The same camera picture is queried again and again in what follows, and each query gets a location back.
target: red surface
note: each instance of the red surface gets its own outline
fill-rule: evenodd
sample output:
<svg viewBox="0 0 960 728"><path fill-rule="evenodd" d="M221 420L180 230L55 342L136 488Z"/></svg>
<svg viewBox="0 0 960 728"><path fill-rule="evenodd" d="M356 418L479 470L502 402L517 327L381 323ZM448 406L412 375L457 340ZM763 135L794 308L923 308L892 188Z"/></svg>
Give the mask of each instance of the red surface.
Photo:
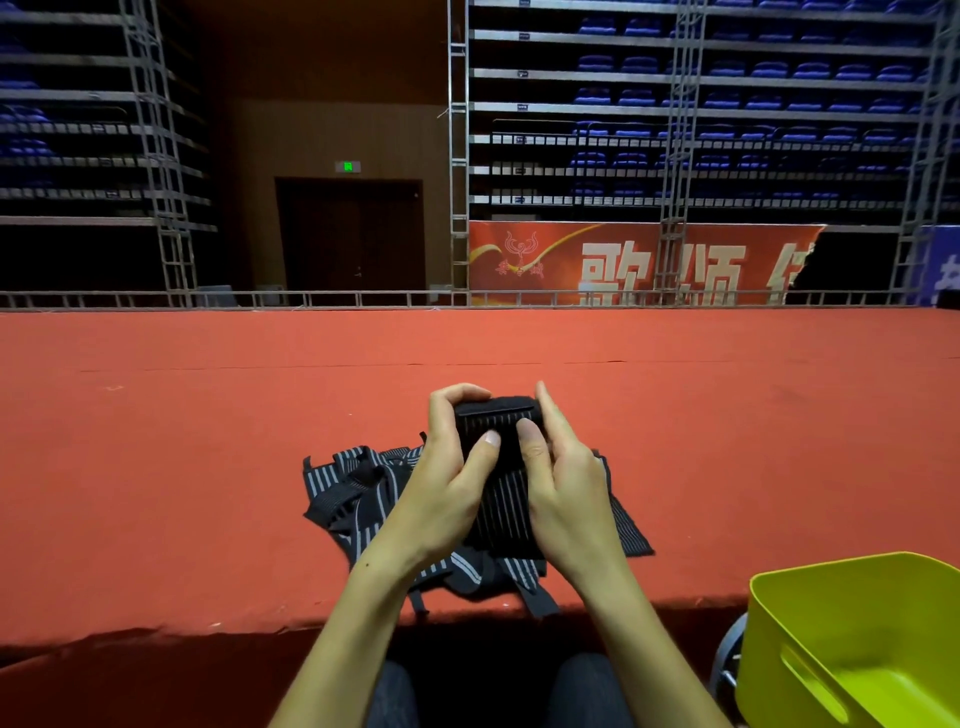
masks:
<svg viewBox="0 0 960 728"><path fill-rule="evenodd" d="M461 380L546 380L658 550L633 564L660 606L884 550L960 565L954 312L13 314L0 351L0 644L322 622L347 563L300 515L302 457L414 445Z"/></svg>

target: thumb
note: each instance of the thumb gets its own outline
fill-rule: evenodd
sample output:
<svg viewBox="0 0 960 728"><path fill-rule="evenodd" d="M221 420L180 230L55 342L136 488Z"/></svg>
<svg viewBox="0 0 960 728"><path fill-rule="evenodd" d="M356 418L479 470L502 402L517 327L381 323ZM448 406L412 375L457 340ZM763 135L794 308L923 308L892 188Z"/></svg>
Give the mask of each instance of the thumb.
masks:
<svg viewBox="0 0 960 728"><path fill-rule="evenodd" d="M495 429L489 430L473 445L467 456L467 462L454 480L476 491L477 499L483 493L483 484L496 466L496 459L500 456L500 433Z"/></svg>
<svg viewBox="0 0 960 728"><path fill-rule="evenodd" d="M516 423L516 434L520 438L520 452L527 466L527 483L530 490L536 492L543 488L553 488L553 466L550 463L550 449L543 439L543 433L533 420L523 418Z"/></svg>

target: forearm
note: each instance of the forearm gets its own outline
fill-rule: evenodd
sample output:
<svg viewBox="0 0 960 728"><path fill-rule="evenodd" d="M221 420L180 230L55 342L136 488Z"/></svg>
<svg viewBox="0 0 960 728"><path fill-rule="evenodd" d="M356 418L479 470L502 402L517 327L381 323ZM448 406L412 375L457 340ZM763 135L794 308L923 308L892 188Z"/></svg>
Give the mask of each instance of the forearm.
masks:
<svg viewBox="0 0 960 728"><path fill-rule="evenodd" d="M639 728L730 728L626 562L581 596Z"/></svg>
<svg viewBox="0 0 960 728"><path fill-rule="evenodd" d="M412 577L376 549L357 563L270 728L360 728Z"/></svg>

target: leg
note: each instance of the leg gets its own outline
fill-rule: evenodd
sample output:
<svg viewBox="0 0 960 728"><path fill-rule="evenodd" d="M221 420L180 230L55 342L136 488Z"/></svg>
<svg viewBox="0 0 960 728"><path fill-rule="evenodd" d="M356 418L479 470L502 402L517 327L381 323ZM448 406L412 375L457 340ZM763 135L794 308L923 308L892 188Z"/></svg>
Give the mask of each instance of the leg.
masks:
<svg viewBox="0 0 960 728"><path fill-rule="evenodd" d="M397 663L388 660L380 670L367 713L367 728L420 728L410 673Z"/></svg>
<svg viewBox="0 0 960 728"><path fill-rule="evenodd" d="M636 728L606 655L583 652L560 666L544 728Z"/></svg>

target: door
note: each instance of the door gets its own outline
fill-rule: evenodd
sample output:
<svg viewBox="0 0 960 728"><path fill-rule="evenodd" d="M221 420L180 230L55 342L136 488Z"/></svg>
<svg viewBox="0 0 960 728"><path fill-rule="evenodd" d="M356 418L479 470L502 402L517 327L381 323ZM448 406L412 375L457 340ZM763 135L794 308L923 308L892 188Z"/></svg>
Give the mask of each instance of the door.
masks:
<svg viewBox="0 0 960 728"><path fill-rule="evenodd" d="M419 181L277 180L287 287L299 291L422 291L426 287ZM419 303L423 297L415 297ZM314 304L354 305L316 296ZM366 295L365 305L405 296Z"/></svg>

